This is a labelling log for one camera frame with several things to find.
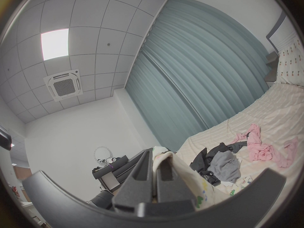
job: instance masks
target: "curtain fold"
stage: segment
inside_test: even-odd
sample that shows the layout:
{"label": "curtain fold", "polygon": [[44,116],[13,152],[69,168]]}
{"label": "curtain fold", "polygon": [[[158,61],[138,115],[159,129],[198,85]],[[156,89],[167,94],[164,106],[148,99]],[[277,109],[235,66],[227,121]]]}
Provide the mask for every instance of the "curtain fold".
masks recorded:
{"label": "curtain fold", "polygon": [[126,90],[159,142],[184,141],[242,111],[268,89],[268,52],[241,24],[194,0],[168,0]]}

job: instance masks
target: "beige bedding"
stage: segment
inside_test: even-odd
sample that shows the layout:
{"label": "beige bedding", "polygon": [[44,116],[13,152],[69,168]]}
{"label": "beige bedding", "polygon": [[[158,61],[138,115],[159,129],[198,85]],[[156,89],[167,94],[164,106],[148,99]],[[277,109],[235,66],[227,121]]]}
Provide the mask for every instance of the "beige bedding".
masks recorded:
{"label": "beige bedding", "polygon": [[[253,180],[267,167],[287,177],[286,184],[263,222],[277,209],[288,196],[297,180],[304,164],[304,89],[294,85],[275,83],[261,98],[248,108],[232,118],[206,131],[189,137],[177,152],[186,164],[190,164],[196,155],[205,147],[209,150],[220,142],[229,144],[237,133],[244,133],[255,123],[261,128],[261,140],[272,144],[285,157],[287,150],[283,144],[289,139],[298,136],[298,150],[293,164],[289,168],[278,168],[272,161],[250,161],[247,147],[243,147],[237,154],[241,158],[241,178],[251,176]],[[227,194],[231,187],[223,184],[217,188]]]}

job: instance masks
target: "air vent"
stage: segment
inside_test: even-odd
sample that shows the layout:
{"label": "air vent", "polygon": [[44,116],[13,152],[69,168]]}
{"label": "air vent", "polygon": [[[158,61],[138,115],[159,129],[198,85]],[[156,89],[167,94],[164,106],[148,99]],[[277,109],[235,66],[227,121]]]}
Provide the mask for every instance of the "air vent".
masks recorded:
{"label": "air vent", "polygon": [[54,101],[82,95],[79,69],[53,74],[43,78]]}

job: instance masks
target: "gray towel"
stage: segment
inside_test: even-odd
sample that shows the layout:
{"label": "gray towel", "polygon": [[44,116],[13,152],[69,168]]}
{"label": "gray towel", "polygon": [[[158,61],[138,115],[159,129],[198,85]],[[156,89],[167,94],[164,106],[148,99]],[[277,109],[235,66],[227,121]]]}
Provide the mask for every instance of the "gray towel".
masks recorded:
{"label": "gray towel", "polygon": [[235,182],[241,177],[239,165],[239,161],[231,151],[217,152],[208,171],[213,172],[219,180]]}

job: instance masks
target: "headboard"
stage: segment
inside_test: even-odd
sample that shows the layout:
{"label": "headboard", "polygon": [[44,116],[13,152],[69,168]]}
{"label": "headboard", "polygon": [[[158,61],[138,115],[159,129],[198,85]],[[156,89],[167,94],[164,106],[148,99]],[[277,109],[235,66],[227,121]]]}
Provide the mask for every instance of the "headboard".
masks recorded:
{"label": "headboard", "polygon": [[291,21],[282,11],[278,21],[266,38],[272,44],[276,52],[279,52],[279,50],[288,45],[295,36],[296,32]]}

